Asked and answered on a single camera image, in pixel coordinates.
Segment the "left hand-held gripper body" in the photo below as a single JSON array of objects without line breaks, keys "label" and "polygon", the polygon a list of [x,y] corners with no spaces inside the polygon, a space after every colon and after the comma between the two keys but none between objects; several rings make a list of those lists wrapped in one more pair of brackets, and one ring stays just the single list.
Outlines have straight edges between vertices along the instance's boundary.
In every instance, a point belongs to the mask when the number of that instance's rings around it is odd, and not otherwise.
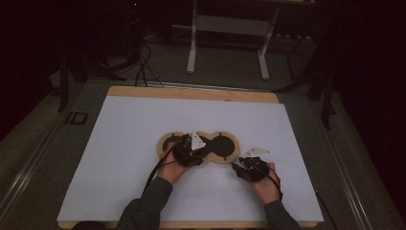
[{"label": "left hand-held gripper body", "polygon": [[206,143],[194,131],[181,136],[174,144],[173,156],[184,167],[198,166],[206,156]]}]

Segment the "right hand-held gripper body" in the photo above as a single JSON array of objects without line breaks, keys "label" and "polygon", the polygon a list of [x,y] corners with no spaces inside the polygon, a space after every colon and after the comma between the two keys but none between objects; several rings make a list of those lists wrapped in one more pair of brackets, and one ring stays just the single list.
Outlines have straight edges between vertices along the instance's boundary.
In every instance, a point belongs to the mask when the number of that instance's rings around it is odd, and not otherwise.
[{"label": "right hand-held gripper body", "polygon": [[260,159],[261,155],[268,154],[269,150],[252,147],[239,157],[242,168],[238,176],[250,182],[258,182],[269,174],[267,163]]}]

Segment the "wooden tray with round holes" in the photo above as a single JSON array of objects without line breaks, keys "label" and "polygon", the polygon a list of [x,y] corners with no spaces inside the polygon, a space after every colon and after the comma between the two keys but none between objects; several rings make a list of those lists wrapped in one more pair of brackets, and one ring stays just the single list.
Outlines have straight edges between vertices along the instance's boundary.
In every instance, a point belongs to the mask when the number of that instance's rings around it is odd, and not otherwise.
[{"label": "wooden tray with round holes", "polygon": [[[235,135],[226,131],[217,131],[214,133],[207,133],[203,131],[196,131],[201,139],[206,143],[204,151],[206,156],[203,158],[201,164],[216,163],[216,164],[230,164],[234,162],[240,153],[239,142]],[[170,142],[174,144],[178,139],[187,133],[174,131],[163,135],[157,144],[157,154],[160,158],[166,155],[166,150]]]}]

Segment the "person's left hand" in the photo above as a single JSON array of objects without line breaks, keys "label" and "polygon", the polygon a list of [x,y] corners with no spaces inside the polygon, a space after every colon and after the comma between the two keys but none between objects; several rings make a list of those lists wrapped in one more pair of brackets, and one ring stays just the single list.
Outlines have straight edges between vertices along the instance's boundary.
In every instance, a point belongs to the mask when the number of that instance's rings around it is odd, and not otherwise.
[{"label": "person's left hand", "polygon": [[157,175],[166,179],[170,184],[175,184],[190,169],[190,167],[184,167],[175,160],[171,150],[173,145],[173,142],[169,143],[166,157],[157,171]]}]

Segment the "person's right hand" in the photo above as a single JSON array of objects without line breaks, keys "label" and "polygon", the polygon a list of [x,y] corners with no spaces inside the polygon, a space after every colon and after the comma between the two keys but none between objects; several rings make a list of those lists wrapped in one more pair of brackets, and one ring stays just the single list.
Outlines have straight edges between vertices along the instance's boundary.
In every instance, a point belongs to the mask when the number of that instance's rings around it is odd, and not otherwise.
[{"label": "person's right hand", "polygon": [[269,174],[258,182],[250,182],[249,185],[254,190],[262,204],[280,201],[282,197],[281,180],[278,177],[273,162],[268,163]]}]

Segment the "white table sheet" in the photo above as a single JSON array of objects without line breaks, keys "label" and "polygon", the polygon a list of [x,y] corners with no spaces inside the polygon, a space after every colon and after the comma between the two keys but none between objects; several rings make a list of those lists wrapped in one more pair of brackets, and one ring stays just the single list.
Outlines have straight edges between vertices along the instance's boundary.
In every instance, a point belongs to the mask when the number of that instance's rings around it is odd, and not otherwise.
[{"label": "white table sheet", "polygon": [[[286,110],[278,103],[239,103],[108,96],[93,128],[57,220],[114,222],[141,195],[166,133],[228,131],[241,151],[266,151],[282,181],[282,203],[297,221],[321,222],[323,215]],[[164,224],[257,222],[265,214],[252,189],[229,165],[191,168],[175,184]]]}]

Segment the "black metal stand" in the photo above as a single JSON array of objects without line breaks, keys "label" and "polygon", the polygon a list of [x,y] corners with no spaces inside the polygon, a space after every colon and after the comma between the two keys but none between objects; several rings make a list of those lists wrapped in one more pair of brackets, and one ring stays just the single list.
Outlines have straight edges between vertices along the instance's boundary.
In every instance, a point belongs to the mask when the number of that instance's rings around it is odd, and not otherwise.
[{"label": "black metal stand", "polygon": [[59,96],[58,112],[62,112],[69,101],[69,73],[71,73],[77,81],[84,82],[87,80],[85,67],[88,67],[111,80],[123,81],[124,78],[117,76],[115,71],[127,68],[133,64],[134,61],[135,59],[131,57],[124,63],[107,66],[79,52],[61,52],[59,54],[59,87],[55,87],[53,91],[54,95]]},{"label": "black metal stand", "polygon": [[328,53],[326,44],[327,34],[323,34],[314,44],[315,48],[310,55],[304,70],[293,80],[292,83],[273,89],[274,93],[286,93],[309,84],[306,96],[312,100],[322,100],[321,121],[325,129],[330,130],[329,117],[334,113],[331,105],[333,82],[336,75],[332,57]]}]

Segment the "white metal stand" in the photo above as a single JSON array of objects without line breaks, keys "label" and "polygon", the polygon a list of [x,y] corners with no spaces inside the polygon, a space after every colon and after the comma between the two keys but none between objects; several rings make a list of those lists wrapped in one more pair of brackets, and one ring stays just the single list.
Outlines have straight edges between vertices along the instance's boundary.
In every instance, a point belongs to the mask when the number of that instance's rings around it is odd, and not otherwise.
[{"label": "white metal stand", "polygon": [[266,63],[266,52],[269,42],[273,35],[280,8],[275,8],[272,18],[269,21],[233,18],[224,16],[214,16],[199,14],[197,12],[198,0],[193,0],[192,5],[192,39],[189,51],[187,72],[193,74],[196,63],[196,35],[198,31],[227,33],[235,35],[256,35],[264,38],[263,45],[257,50],[259,69],[264,81],[270,80],[268,67]]}]

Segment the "metal floor rail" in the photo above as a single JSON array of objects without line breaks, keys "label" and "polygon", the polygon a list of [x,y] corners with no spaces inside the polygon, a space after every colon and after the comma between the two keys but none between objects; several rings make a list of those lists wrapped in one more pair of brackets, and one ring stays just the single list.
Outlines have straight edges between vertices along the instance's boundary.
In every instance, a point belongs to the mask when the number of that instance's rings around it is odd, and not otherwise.
[{"label": "metal floor rail", "polygon": [[348,169],[345,166],[341,152],[337,146],[337,142],[334,140],[333,135],[329,130],[325,128],[322,121],[321,107],[317,102],[310,102],[311,109],[314,115],[319,119],[318,125],[323,130],[324,135],[327,138],[329,149],[333,157],[333,163],[336,168],[339,180],[342,184],[344,193],[348,200],[352,214],[358,225],[359,230],[373,230],[371,222],[365,212],[364,206],[360,200],[359,194],[356,191],[354,184],[350,178]]},{"label": "metal floor rail", "polygon": [[17,202],[18,198],[24,193],[25,188],[30,183],[30,180],[34,174],[34,170],[42,157],[43,152],[49,145],[49,142],[53,138],[55,132],[58,130],[59,124],[55,123],[50,125],[45,134],[39,140],[39,143],[35,146],[34,152],[28,158],[28,161],[18,172],[14,178],[11,186],[7,189],[6,194],[0,200],[0,222],[7,218],[12,207]]}]

